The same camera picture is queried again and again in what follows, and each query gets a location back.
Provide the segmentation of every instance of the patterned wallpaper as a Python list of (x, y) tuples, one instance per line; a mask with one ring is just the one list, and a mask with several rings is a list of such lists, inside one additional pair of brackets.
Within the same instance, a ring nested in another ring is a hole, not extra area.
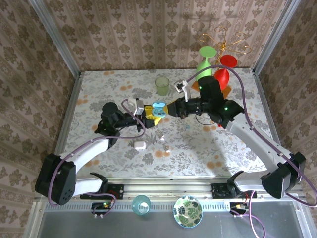
[(74, 78), (25, 0), (0, 0), (0, 237), (21, 237)]
[[(283, 146), (306, 156), (317, 186), (317, 1), (303, 0), (260, 73)], [(302, 183), (307, 200), (314, 195)], [(312, 211), (317, 224), (317, 210)]]
[(253, 51), (234, 54), (239, 67), (256, 62), (286, 0), (45, 0), (81, 71), (195, 68), (202, 57), (198, 40), (217, 41), (238, 31)]

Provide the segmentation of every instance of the small white block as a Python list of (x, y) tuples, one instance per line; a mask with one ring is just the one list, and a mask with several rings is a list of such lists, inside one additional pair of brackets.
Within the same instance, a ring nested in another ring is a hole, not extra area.
[(133, 147), (136, 150), (144, 150), (146, 148), (145, 141), (135, 141)]

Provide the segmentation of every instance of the teal glass cup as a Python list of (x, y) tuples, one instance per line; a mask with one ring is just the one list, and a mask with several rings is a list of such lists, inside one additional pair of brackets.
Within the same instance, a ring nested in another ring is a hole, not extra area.
[(145, 195), (139, 195), (132, 202), (132, 210), (137, 215), (145, 215), (151, 209), (151, 201)]

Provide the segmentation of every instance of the decorative plate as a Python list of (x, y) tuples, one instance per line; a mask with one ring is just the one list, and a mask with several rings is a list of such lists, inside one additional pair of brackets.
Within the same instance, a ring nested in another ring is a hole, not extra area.
[(202, 206), (192, 196), (179, 198), (174, 205), (173, 213), (177, 223), (186, 228), (195, 227), (203, 217)]

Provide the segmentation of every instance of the table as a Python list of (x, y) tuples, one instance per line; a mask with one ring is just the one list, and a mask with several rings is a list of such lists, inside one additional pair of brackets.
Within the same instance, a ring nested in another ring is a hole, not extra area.
[[(271, 136), (258, 89), (249, 68), (237, 68), (243, 80), (248, 112), (254, 124)], [(194, 69), (124, 70), (85, 72), (77, 105), (72, 118), (65, 151), (70, 152), (87, 141), (101, 120), (102, 106), (116, 102), (123, 111), (121, 102), (138, 97), (145, 104), (156, 100), (167, 103), (183, 94), (178, 94), (173, 85), (178, 80), (188, 79)], [(169, 93), (160, 96), (154, 80), (165, 76), (170, 80)], [(229, 86), (232, 91), (228, 99), (242, 104), (238, 80), (230, 74)], [(199, 93), (192, 90), (192, 97)], [(198, 117), (201, 123), (209, 124), (207, 115)], [(165, 135), (161, 141), (156, 132)], [(125, 128), (122, 136), (136, 136), (136, 127)], [(194, 115), (179, 119), (167, 116), (146, 131), (142, 139), (145, 150), (133, 148), (135, 140), (118, 140), (108, 151), (99, 154), (78, 173), (87, 175), (96, 172), (106, 177), (170, 177), (170, 176), (220, 176), (229, 177), (239, 170), (256, 172), (265, 170), (261, 160), (236, 136), (214, 125), (201, 125)]]

